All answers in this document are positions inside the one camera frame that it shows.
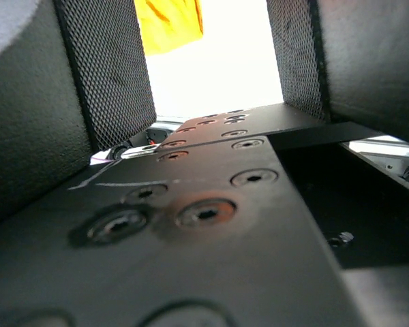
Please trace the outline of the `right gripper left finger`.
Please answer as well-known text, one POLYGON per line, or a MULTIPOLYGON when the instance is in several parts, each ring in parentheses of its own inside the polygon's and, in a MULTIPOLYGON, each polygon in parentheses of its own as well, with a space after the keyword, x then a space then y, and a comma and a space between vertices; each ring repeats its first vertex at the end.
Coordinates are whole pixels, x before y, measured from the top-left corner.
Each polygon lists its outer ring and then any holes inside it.
POLYGON ((132 1, 0 1, 0 221, 156 118, 132 1))

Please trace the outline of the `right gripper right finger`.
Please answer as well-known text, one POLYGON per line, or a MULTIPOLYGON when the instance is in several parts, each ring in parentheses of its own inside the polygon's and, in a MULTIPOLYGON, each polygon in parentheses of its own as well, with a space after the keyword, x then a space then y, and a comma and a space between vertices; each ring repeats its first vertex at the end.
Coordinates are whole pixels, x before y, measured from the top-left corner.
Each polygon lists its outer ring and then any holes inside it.
POLYGON ((284 102, 409 142, 409 1, 268 1, 284 102))

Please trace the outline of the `orange t shirt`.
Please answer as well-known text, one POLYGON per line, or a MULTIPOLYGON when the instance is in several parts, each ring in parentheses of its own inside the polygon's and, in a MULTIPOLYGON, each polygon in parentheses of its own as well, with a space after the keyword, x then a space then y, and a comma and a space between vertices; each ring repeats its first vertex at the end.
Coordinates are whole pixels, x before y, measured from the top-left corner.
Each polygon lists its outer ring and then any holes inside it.
POLYGON ((204 35, 199 0, 140 0, 134 5, 147 56, 166 54, 204 35))

